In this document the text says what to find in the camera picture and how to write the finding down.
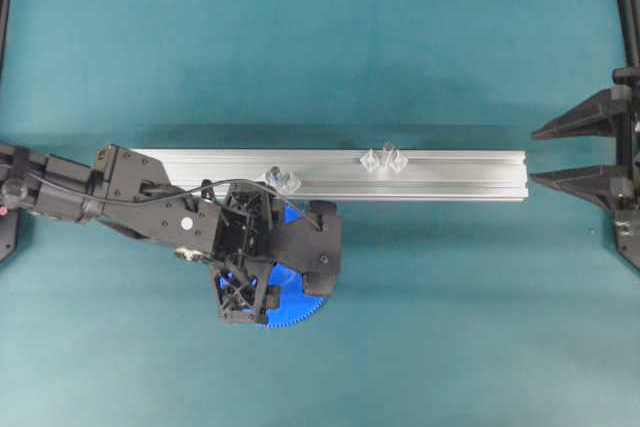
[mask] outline wire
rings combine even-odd
[[[198,192],[202,192],[203,190],[210,189],[210,188],[213,188],[213,187],[217,187],[219,185],[246,184],[246,185],[251,185],[253,187],[261,189],[261,190],[273,195],[274,197],[282,200],[285,204],[287,204],[289,207],[294,209],[301,217],[304,217],[307,221],[309,221],[309,223],[311,225],[313,225],[313,227],[317,231],[321,231],[322,230],[320,228],[320,225],[318,224],[318,222],[315,221],[315,219],[313,219],[308,213],[306,213],[300,207],[298,207],[293,202],[291,202],[289,199],[287,199],[284,195],[280,194],[279,192],[277,192],[275,189],[273,189],[271,187],[267,187],[265,185],[262,185],[262,184],[260,184],[258,182],[255,182],[255,181],[249,180],[249,179],[217,180],[216,182],[211,182],[210,184],[201,185],[200,187],[195,187],[193,189],[186,190],[184,192],[179,192],[177,194],[170,194],[170,195],[165,195],[165,196],[162,196],[162,197],[154,197],[152,199],[145,199],[145,200],[140,200],[140,201],[130,201],[130,200],[105,199],[105,198],[102,198],[102,197],[97,197],[95,195],[85,194],[83,192],[78,192],[78,191],[75,191],[73,189],[69,189],[69,188],[67,188],[67,187],[65,187],[63,185],[60,185],[60,184],[58,184],[56,182],[53,182],[51,180],[45,179],[44,177],[42,177],[42,176],[36,174],[35,172],[33,172],[32,170],[27,171],[27,174],[29,176],[31,176],[32,178],[34,178],[35,180],[37,180],[38,182],[44,184],[44,185],[47,185],[47,186],[52,187],[54,189],[58,189],[59,191],[65,192],[65,193],[70,194],[70,195],[78,196],[78,197],[80,197],[82,199],[93,200],[95,202],[102,202],[102,203],[105,203],[105,204],[124,205],[124,206],[128,206],[128,207],[139,207],[139,206],[143,206],[143,205],[154,204],[154,203],[157,203],[157,202],[168,202],[170,200],[182,199],[184,197],[188,197],[188,196],[190,196],[192,194],[196,194]]]

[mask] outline black bracket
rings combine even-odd
[[[611,165],[531,174],[531,180],[611,212],[619,252],[640,271],[640,0],[618,0],[629,67],[614,85],[592,95],[533,133],[535,140],[597,135],[616,139]]]
[[[536,140],[598,135],[616,139],[616,163],[531,174],[531,180],[580,197],[613,215],[618,250],[640,270],[640,68],[613,73],[614,86],[533,133]]]

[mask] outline aluminum profile rail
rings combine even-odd
[[[399,173],[369,173],[360,150],[138,149],[159,159],[171,183],[190,189],[202,179],[258,180],[273,166],[293,172],[302,186],[292,199],[333,201],[507,201],[528,197],[523,151],[403,150]],[[224,196],[226,188],[216,188]]]

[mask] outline black plastic claw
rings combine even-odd
[[[531,135],[535,140],[600,135],[616,135],[614,117],[629,109],[631,89],[616,85],[604,89],[581,102],[569,112],[556,117]]]
[[[612,181],[625,178],[627,169],[621,165],[594,165],[577,169],[531,174],[534,182],[554,190],[588,200],[606,210],[614,210]]]

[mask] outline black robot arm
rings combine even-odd
[[[214,188],[229,184],[218,201]],[[341,218],[334,204],[299,211],[262,183],[234,179],[184,191],[171,185],[157,159],[109,145],[89,167],[55,155],[0,144],[0,260],[14,250],[19,211],[72,222],[95,219],[137,240],[173,249],[209,265],[227,322],[268,322],[279,305],[269,284],[281,262],[301,274],[304,293],[329,296],[340,272]],[[285,207],[300,219],[285,222]]]

